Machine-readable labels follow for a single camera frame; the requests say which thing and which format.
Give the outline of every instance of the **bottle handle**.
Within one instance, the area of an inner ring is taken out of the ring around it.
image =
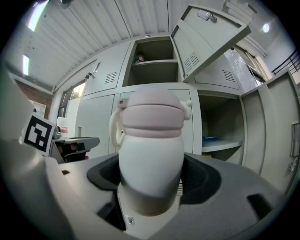
[[[121,143],[121,130],[122,123],[120,118],[121,109],[117,107],[116,111],[114,111],[109,120],[109,138],[112,145],[117,148]]]
[[[180,104],[184,113],[184,120],[189,120],[192,117],[191,106],[193,105],[193,102],[191,100],[186,102],[180,101]]]

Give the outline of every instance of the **ceiling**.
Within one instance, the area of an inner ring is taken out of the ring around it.
[[[224,1],[74,0],[63,9],[60,0],[51,0],[35,32],[26,27],[31,12],[23,17],[6,58],[21,73],[22,56],[28,55],[27,80],[51,89],[89,56],[116,42],[144,34],[172,32],[189,3],[222,10]]]

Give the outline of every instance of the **ceiling light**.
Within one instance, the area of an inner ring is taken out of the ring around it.
[[[37,4],[34,8],[34,11],[31,15],[31,18],[29,20],[29,24],[28,24],[28,27],[34,31],[34,29],[36,28],[37,26],[37,23],[38,23],[38,20],[39,20],[39,17],[41,16],[44,8],[46,7],[47,3],[49,2],[49,0],[43,2],[43,3],[40,3],[40,4]]]
[[[23,73],[28,75],[28,68],[29,68],[29,57],[23,55]]]
[[[264,24],[264,26],[262,27],[262,30],[263,30],[264,32],[268,32],[268,31],[270,30],[270,26],[266,23],[266,24]]]

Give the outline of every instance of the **window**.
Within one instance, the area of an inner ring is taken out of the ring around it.
[[[254,56],[252,56],[250,53],[248,53],[246,50],[234,46],[234,51],[237,52],[241,58],[246,63],[251,75],[255,78],[258,85],[261,85],[266,80],[268,80],[266,73],[264,72],[262,66],[259,64],[259,62],[255,59]]]
[[[59,107],[59,110],[58,110],[57,117],[63,117],[64,118],[66,116],[67,105],[68,105],[69,100],[73,100],[75,98],[81,97],[81,95],[83,93],[84,86],[85,86],[85,81],[86,81],[86,79],[79,82],[75,86],[72,86],[71,88],[69,88],[67,91],[65,91],[62,94],[62,97],[61,97],[61,100],[60,100],[60,107]]]
[[[70,100],[81,97],[81,95],[83,93],[84,86],[85,86],[85,82],[80,84],[79,86],[73,88]]]

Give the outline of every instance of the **cabinet shelf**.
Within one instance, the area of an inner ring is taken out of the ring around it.
[[[154,60],[131,66],[127,86],[177,81],[177,60]]]
[[[146,66],[146,65],[150,65],[150,64],[178,64],[177,60],[174,59],[170,59],[170,60],[154,60],[154,61],[144,61],[144,62],[138,62],[138,63],[134,63],[132,66],[133,67],[138,67],[138,66]]]
[[[243,144],[243,141],[234,142],[226,140],[208,140],[202,141],[202,152],[220,151],[229,148],[239,147]]]
[[[138,43],[135,50],[135,58],[139,52],[143,53],[144,61],[174,59],[174,48],[169,37],[167,37],[167,40]]]

